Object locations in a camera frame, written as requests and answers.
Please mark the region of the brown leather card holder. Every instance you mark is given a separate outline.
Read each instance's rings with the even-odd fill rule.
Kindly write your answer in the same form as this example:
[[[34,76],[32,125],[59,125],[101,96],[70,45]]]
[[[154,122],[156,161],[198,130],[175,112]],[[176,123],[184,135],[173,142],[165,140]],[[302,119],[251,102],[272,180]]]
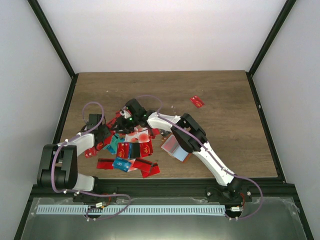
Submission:
[[[191,154],[185,151],[176,137],[171,133],[162,138],[161,149],[167,152],[171,157],[179,160],[182,163],[185,163],[191,157]]]

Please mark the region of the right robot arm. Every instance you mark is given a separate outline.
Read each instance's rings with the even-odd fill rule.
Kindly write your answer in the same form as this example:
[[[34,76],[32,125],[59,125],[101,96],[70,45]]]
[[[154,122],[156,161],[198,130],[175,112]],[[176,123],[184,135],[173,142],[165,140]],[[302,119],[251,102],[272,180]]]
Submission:
[[[241,194],[242,180],[236,177],[211,147],[205,130],[188,113],[182,116],[165,115],[159,110],[146,110],[137,99],[129,100],[120,110],[112,129],[117,133],[130,134],[137,126],[160,129],[172,133],[179,146],[198,157],[223,187],[223,198],[229,202]]]

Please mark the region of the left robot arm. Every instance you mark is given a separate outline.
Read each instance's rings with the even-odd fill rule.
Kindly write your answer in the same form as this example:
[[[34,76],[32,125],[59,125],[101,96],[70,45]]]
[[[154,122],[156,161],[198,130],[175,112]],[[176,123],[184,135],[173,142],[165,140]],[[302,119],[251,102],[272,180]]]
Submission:
[[[103,147],[111,132],[102,114],[90,114],[86,125],[76,136],[58,144],[43,147],[37,174],[37,184],[60,193],[67,190],[84,191],[89,201],[97,202],[102,189],[95,185],[93,176],[78,172],[78,156],[87,152],[89,157]]]

